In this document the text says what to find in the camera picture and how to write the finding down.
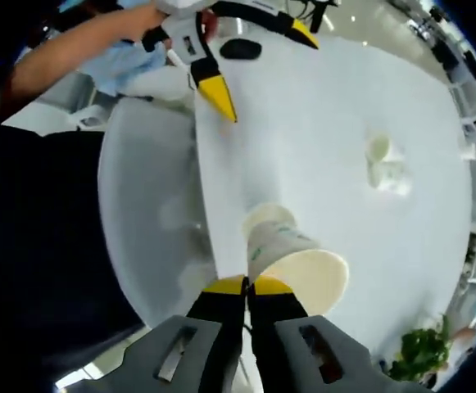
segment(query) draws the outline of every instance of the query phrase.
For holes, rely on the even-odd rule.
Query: dark clothing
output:
[[[102,133],[42,138],[0,126],[2,368],[12,363],[53,382],[92,360],[80,351],[141,326],[102,234],[101,143]]]

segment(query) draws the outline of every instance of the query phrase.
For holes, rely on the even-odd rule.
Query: light blue cloth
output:
[[[71,8],[82,1],[67,0],[60,6],[60,9],[66,5],[70,5],[66,9]],[[124,8],[132,8],[145,3],[148,3],[148,0],[118,1],[118,4]],[[166,49],[163,43],[158,43],[156,49],[148,53],[140,44],[119,42],[101,55],[85,62],[79,71],[92,77],[99,92],[115,96],[135,76],[160,68],[165,63]]]

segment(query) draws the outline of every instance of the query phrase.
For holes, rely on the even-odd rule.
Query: paper cup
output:
[[[245,218],[243,223],[243,236],[246,240],[250,236],[251,230],[265,221],[276,223],[288,223],[296,227],[296,220],[291,211],[277,203],[268,202],[256,206]]]
[[[251,282],[264,274],[286,283],[309,315],[327,313],[347,287],[347,263],[288,223],[256,225],[248,238],[247,262]]]
[[[385,134],[369,139],[366,155],[372,163],[403,161],[404,158],[401,149]]]
[[[369,164],[369,185],[379,191],[406,196],[412,189],[412,178],[402,163]]]

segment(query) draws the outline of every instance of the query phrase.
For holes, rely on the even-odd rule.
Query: green plant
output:
[[[443,315],[437,329],[415,329],[401,337],[399,359],[388,376],[397,381],[419,381],[426,373],[442,368],[449,356],[449,326]]]

